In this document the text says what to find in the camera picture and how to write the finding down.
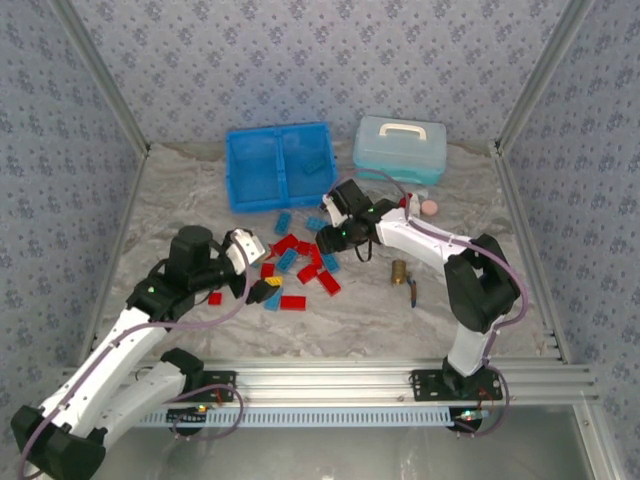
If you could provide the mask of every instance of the pink ball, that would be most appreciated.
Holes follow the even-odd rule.
[[[438,213],[438,204],[433,200],[425,200],[424,202],[422,202],[420,210],[428,217],[432,217],[433,215]]]

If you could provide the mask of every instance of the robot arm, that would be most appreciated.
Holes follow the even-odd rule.
[[[509,312],[520,296],[506,272],[474,251],[425,235],[410,225],[405,210],[382,199],[376,204],[353,180],[337,186],[323,197],[332,225],[316,236],[322,253],[344,251],[374,242],[397,248],[444,273],[449,304],[460,322],[443,369],[452,390],[464,395],[466,379],[483,368],[483,355],[491,325]],[[411,222],[449,239],[473,243],[505,260],[497,241],[489,235],[477,239],[438,229],[417,218]]]
[[[211,258],[212,248],[218,252],[215,258]],[[203,227],[182,228],[171,242],[169,257],[136,285],[127,308],[85,363],[39,408],[23,406],[12,418],[14,436],[23,450],[36,428],[54,415],[36,439],[29,461],[57,480],[91,478],[108,448],[142,416],[180,393],[201,387],[202,362],[175,349],[163,355],[142,381],[116,394],[167,330],[141,328],[126,338],[118,337],[149,322],[177,322],[193,308],[198,292],[230,285],[240,296],[245,284],[243,253],[250,263],[265,254],[259,239],[249,231],[228,232],[219,245]],[[275,290],[259,281],[247,302],[264,301]],[[65,400],[73,387],[78,389]]]

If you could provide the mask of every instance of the gray marble surface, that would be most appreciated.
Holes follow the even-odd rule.
[[[336,144],[341,172],[351,165],[351,147]],[[225,188],[224,150],[221,144],[153,145],[143,173],[128,236],[114,285],[107,299],[101,332],[115,321],[133,286],[161,258],[171,238],[187,224],[206,226],[221,238],[227,230],[244,227],[264,243],[275,243],[278,213],[234,215]],[[399,198],[393,187],[378,181],[359,181],[375,201]],[[509,262],[524,276],[509,214],[490,158],[460,146],[449,146],[447,171],[439,185],[414,188],[438,202],[434,225],[469,236],[495,236]],[[313,235],[304,228],[316,209],[292,210],[291,231],[301,240]],[[337,255],[342,269],[335,276],[342,291],[331,298],[316,281],[302,285],[295,273],[306,265],[299,259],[285,276],[285,294],[307,296],[306,312],[270,312],[261,305],[243,308],[233,319],[208,330],[172,332],[153,355],[173,346],[201,358],[312,356],[440,358],[448,352],[457,322],[449,310],[444,277],[415,259],[390,248],[374,246],[373,259],[360,263],[354,252]],[[391,286],[391,261],[407,261],[418,286],[418,304],[410,308],[409,288]],[[258,270],[250,269],[257,277]],[[228,288],[222,306],[206,304],[181,322],[213,320],[236,301]],[[543,323],[532,305],[520,324],[504,329],[495,355],[545,355]]]

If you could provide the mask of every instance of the brass cylinder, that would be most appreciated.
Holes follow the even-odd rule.
[[[407,262],[394,260],[391,262],[391,284],[402,285],[407,280]]]

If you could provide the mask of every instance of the wall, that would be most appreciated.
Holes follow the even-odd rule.
[[[54,368],[77,359],[138,162],[45,0],[3,0],[0,39],[6,472],[11,415],[54,391]]]
[[[151,142],[366,114],[496,138],[566,0],[74,0]]]
[[[597,0],[509,153],[574,360],[640,478],[640,5]]]

